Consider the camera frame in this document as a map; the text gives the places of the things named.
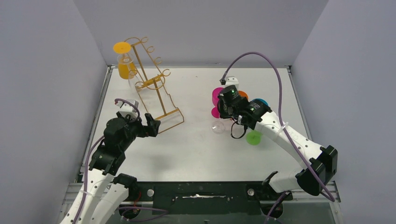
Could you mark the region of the magenta plastic wine glass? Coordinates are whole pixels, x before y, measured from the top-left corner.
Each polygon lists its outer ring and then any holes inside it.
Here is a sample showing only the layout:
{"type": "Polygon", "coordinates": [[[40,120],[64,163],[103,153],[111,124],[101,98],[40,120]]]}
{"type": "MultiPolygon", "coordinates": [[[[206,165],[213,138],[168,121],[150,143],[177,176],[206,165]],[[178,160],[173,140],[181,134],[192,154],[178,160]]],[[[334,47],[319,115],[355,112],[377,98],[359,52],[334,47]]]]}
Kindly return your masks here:
{"type": "Polygon", "coordinates": [[[213,103],[214,107],[211,110],[211,114],[214,118],[217,118],[217,119],[220,118],[219,111],[217,109],[217,104],[219,101],[218,95],[221,92],[221,90],[223,90],[223,89],[224,89],[223,87],[217,87],[212,91],[212,103],[213,103]]]}

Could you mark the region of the orange plastic wine glass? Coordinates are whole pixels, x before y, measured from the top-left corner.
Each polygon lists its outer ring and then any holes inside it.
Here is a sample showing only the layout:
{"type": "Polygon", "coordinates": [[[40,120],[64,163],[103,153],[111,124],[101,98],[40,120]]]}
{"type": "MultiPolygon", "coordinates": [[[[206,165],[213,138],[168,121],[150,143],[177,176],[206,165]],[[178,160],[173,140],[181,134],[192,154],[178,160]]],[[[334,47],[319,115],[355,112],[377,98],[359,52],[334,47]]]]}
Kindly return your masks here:
{"type": "Polygon", "coordinates": [[[241,99],[245,98],[246,100],[248,100],[248,95],[244,91],[238,91],[238,93],[241,99]]]}

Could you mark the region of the clear wine glass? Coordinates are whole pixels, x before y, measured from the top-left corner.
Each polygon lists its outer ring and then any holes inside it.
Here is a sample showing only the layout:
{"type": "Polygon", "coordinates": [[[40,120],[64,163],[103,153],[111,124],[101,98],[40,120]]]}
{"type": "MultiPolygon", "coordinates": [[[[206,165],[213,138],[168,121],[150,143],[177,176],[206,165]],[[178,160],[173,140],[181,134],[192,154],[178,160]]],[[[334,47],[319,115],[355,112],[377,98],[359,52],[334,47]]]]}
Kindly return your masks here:
{"type": "Polygon", "coordinates": [[[134,64],[133,57],[129,53],[123,53],[118,55],[117,60],[120,77],[127,80],[133,93],[140,94],[143,78],[134,64]]]}
{"type": "Polygon", "coordinates": [[[233,139],[242,138],[247,132],[247,129],[244,125],[240,125],[237,122],[234,122],[231,126],[231,137],[233,139]]]}
{"type": "Polygon", "coordinates": [[[215,134],[222,134],[225,131],[225,128],[225,124],[220,120],[216,120],[211,124],[211,130],[215,134]]]}

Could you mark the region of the blue plastic wine glass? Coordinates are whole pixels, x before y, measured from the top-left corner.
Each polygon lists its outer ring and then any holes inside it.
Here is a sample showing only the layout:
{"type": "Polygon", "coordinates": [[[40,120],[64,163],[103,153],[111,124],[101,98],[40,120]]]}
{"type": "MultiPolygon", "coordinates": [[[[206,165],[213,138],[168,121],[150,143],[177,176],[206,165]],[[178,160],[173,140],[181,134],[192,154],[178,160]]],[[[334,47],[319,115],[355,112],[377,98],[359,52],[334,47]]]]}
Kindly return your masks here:
{"type": "Polygon", "coordinates": [[[265,100],[261,99],[261,98],[255,98],[253,101],[255,101],[255,102],[259,102],[260,101],[261,103],[263,103],[266,106],[268,106],[268,103],[265,100]]]}

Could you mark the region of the green plastic wine glass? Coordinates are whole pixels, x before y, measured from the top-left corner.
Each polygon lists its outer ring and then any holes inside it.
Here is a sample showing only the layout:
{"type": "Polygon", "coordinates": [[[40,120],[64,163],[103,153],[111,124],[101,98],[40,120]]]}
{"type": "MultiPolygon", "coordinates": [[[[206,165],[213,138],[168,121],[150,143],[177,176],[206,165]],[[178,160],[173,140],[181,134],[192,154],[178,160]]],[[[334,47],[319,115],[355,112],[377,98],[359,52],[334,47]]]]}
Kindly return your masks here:
{"type": "Polygon", "coordinates": [[[259,145],[262,139],[262,133],[256,130],[251,130],[246,135],[246,142],[250,145],[259,145]]]}

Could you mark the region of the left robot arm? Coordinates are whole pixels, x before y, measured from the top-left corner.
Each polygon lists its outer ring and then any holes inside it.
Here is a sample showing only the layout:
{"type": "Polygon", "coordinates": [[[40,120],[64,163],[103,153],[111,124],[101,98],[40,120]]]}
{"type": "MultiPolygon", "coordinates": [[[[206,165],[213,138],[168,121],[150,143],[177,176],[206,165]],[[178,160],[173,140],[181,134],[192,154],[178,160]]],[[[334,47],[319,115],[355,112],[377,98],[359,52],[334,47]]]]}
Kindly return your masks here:
{"type": "Polygon", "coordinates": [[[107,122],[104,135],[94,144],[97,149],[86,166],[83,185],[61,223],[104,224],[130,193],[139,191],[135,177],[117,172],[136,138],[158,135],[161,122],[149,113],[145,118],[143,125],[141,118],[117,113],[107,122]]]}

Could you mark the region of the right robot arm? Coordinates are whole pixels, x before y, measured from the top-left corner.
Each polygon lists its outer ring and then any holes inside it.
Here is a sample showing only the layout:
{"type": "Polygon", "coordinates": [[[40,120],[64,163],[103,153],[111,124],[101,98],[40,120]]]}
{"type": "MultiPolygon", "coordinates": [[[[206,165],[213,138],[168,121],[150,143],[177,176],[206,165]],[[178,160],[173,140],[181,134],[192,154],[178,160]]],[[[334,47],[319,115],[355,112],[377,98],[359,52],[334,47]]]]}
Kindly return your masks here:
{"type": "Polygon", "coordinates": [[[313,196],[323,193],[324,186],[337,172],[338,151],[333,146],[324,147],[304,137],[281,121],[264,100],[249,101],[235,85],[222,89],[217,98],[220,118],[233,119],[245,130],[266,136],[298,162],[300,167],[289,173],[272,172],[264,184],[277,193],[295,189],[313,196]]]}

